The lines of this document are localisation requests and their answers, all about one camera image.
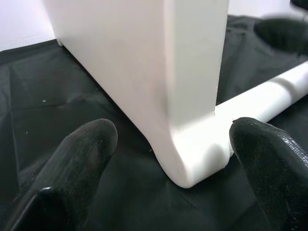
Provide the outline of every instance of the black object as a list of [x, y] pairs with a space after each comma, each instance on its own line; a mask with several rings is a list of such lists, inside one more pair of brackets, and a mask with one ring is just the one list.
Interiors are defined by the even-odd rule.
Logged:
[[255, 33], [271, 47], [308, 55], [308, 23], [296, 19], [264, 19], [255, 24]]
[[290, 2], [299, 8], [308, 11], [308, 0], [290, 0]]
[[307, 231], [306, 152], [287, 132], [252, 118], [235, 120], [230, 139], [273, 231]]
[[112, 122], [98, 119], [67, 136], [26, 192], [2, 231], [78, 231], [117, 144]]
[[[228, 16], [217, 104], [307, 60], [260, 42], [256, 21]], [[235, 156], [193, 188], [176, 186], [142, 133], [56, 41], [0, 52], [0, 214], [11, 202], [3, 193], [15, 197], [6, 182], [18, 180], [24, 188], [68, 134], [98, 118], [115, 124], [118, 145], [103, 171], [87, 231], [271, 230]], [[308, 150], [307, 120], [308, 96], [270, 123]], [[11, 156], [18, 166], [8, 171], [2, 165]]]

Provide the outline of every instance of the white wall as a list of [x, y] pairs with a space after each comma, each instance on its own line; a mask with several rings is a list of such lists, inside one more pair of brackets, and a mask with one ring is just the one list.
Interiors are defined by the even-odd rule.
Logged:
[[[230, 0], [229, 13], [265, 16], [297, 14], [289, 0]], [[54, 39], [41, 0], [0, 0], [0, 51]]]
[[0, 51], [54, 39], [41, 0], [0, 0]]
[[272, 14], [302, 16], [303, 12], [290, 5], [290, 0], [230, 0], [229, 14], [255, 17]]

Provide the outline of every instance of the white plastic part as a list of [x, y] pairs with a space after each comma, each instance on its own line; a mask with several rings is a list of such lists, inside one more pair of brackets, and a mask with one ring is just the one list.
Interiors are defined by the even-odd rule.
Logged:
[[[308, 91], [304, 66], [288, 74], [299, 76], [292, 97], [276, 82], [280, 90], [273, 97], [260, 98], [254, 89], [215, 113], [228, 0], [44, 1], [56, 37], [145, 135], [163, 170], [183, 188], [227, 165], [234, 118], [266, 121]], [[261, 86], [268, 92], [262, 94], [272, 92], [268, 84]], [[249, 107], [254, 97], [262, 101], [260, 114]]]

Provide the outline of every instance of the white background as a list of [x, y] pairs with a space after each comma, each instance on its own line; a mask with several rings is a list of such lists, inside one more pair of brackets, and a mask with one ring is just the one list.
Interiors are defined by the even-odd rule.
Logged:
[[[299, 14], [289, 0], [230, 0], [234, 15]], [[54, 39], [41, 0], [0, 0], [0, 51]]]

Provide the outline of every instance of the white plastic stand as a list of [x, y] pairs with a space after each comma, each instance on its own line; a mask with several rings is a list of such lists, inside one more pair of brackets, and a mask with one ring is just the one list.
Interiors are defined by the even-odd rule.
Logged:
[[303, 64], [215, 110], [228, 0], [44, 1], [56, 37], [181, 187], [227, 165], [233, 119], [266, 122], [308, 92]]

